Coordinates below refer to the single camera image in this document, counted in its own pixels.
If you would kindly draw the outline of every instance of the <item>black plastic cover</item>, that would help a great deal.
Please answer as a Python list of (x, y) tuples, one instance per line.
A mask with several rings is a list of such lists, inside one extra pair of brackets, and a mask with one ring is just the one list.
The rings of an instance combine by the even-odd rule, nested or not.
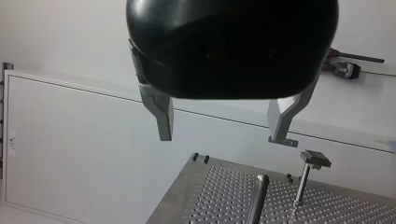
[(291, 96), (318, 76), (336, 0), (128, 0), (139, 76), (178, 98)]

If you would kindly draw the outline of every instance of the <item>metal post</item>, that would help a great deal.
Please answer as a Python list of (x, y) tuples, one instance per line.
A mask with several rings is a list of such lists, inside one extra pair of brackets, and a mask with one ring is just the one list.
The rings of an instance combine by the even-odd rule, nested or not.
[(265, 196), (267, 194), (270, 178), (268, 175), (262, 174), (257, 176), (254, 186), (251, 205), (248, 211), (247, 224), (259, 224), (262, 215), (262, 207), (264, 206)]
[(310, 170), (311, 170), (311, 167), (309, 166), (308, 163), (306, 163), (304, 170), (303, 170), (303, 175), (301, 177), (300, 187), (298, 188), (298, 191), (297, 191), (296, 200), (294, 201), (294, 205), (296, 205), (296, 206), (303, 204), (303, 195), (304, 195), (306, 180), (308, 179)]

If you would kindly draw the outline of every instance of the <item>t-shaped metal part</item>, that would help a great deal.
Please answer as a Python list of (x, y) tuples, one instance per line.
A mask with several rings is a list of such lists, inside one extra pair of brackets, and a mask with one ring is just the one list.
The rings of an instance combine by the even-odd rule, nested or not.
[(309, 171), (312, 169), (320, 170), (322, 166), (331, 167), (332, 163), (327, 159), (321, 152), (306, 150), (301, 152), (301, 159), (305, 162), (303, 175), (300, 182), (300, 187), (297, 191), (296, 199), (294, 200), (294, 206), (299, 206), (303, 204), (303, 195), (306, 185), (306, 180), (308, 180)]

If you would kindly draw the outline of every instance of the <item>cabinet door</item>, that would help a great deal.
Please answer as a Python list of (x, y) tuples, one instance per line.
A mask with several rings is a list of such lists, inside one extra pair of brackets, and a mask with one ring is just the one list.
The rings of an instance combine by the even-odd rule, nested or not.
[[(396, 198), (395, 155), (176, 111), (174, 141), (160, 142), (141, 103), (10, 77), (7, 203), (84, 223), (145, 223), (191, 153), (301, 174), (299, 154), (323, 152), (332, 168), (311, 179)], [(14, 132), (12, 153), (10, 131)]]

